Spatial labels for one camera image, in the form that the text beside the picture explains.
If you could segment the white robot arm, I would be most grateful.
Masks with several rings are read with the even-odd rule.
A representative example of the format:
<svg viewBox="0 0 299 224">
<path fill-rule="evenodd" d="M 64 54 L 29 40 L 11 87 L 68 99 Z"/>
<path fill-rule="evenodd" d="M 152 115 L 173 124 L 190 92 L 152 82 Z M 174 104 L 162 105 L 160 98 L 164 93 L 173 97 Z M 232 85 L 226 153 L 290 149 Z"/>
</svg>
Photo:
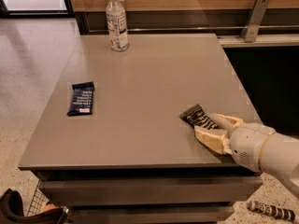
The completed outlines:
<svg viewBox="0 0 299 224">
<path fill-rule="evenodd" d="M 293 196 L 299 198 L 299 140 L 260 123 L 210 114 L 208 125 L 194 126 L 197 140 L 252 172 L 276 178 Z"/>
</svg>

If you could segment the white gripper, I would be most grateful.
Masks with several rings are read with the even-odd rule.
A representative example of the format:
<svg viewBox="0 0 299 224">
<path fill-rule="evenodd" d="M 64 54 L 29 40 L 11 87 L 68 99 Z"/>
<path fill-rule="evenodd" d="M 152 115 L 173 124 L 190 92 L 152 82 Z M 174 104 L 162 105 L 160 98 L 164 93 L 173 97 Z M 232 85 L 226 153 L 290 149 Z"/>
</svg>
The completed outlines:
<svg viewBox="0 0 299 224">
<path fill-rule="evenodd" d="M 259 123 L 245 123 L 244 120 L 223 114 L 208 115 L 220 129 L 206 129 L 195 126 L 199 142 L 220 154 L 232 154 L 237 164 L 253 172 L 259 172 L 259 156 L 262 147 L 276 131 Z"/>
</svg>

